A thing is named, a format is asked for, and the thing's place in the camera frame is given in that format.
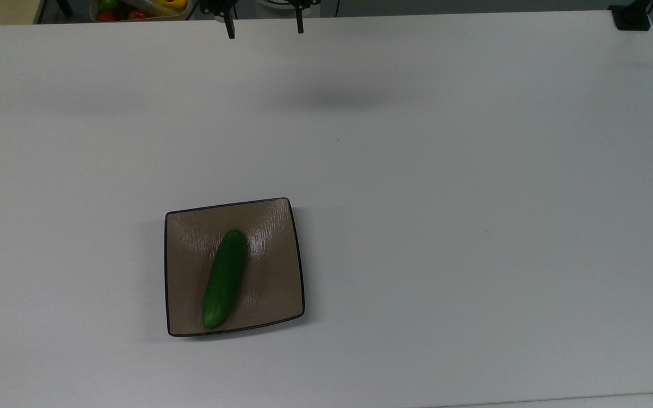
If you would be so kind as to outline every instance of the white table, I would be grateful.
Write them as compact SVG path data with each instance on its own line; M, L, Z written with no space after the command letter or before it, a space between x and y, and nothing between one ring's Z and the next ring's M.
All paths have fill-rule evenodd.
M653 392L653 31L0 27L0 406ZM167 211L295 206L306 315L166 333Z

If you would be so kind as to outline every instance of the cucumber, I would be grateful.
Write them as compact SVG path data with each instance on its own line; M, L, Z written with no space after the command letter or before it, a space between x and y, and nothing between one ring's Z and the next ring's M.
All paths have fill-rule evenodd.
M218 245L210 277L203 296L203 325L215 328L228 317L241 285L241 277L246 267L248 240L243 232L232 229Z

